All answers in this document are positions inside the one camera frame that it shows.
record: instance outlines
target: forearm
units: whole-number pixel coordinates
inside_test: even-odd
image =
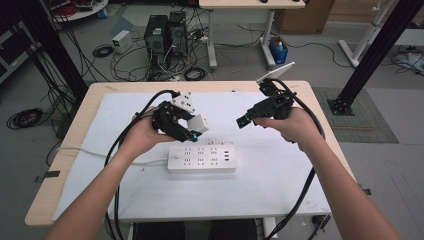
[[[107,208],[132,159],[119,152],[63,212],[46,239],[95,239]]]
[[[318,175],[343,239],[400,239],[324,140],[304,147]]]

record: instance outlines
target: bottle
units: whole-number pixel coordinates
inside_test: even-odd
[[[277,47],[278,52],[283,52],[283,43],[282,42],[278,42],[278,47]]]

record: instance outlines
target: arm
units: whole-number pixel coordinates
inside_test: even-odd
[[[126,170],[157,143],[174,141],[152,128],[152,117],[135,124],[110,163],[52,225],[46,239],[95,239]]]
[[[343,239],[401,239],[373,201],[365,195],[321,137],[309,115],[293,108],[286,120],[255,122],[281,132],[306,153],[318,175]]]

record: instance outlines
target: cardboard box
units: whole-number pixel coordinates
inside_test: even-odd
[[[319,34],[324,30],[334,0],[310,1],[305,8],[277,12],[275,21],[282,34]]]
[[[283,50],[278,49],[278,43],[281,42]],[[276,64],[283,64],[286,62],[288,49],[284,41],[280,37],[272,37],[269,41],[269,50],[271,51],[272,57],[274,57]]]

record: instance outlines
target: table leg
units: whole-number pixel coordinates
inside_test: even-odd
[[[274,19],[274,13],[275,13],[275,9],[270,9],[268,12],[268,17],[266,20],[266,29],[264,32],[264,37],[261,39],[261,47],[262,50],[264,51],[265,54],[265,58],[266,61],[268,62],[268,67],[274,67],[275,61],[274,58],[272,57],[271,51],[269,51],[269,35],[271,33],[271,27],[272,27],[272,21]]]
[[[209,37],[208,37],[209,67],[214,69],[218,66],[216,62],[215,46],[213,45],[213,10],[209,10]]]

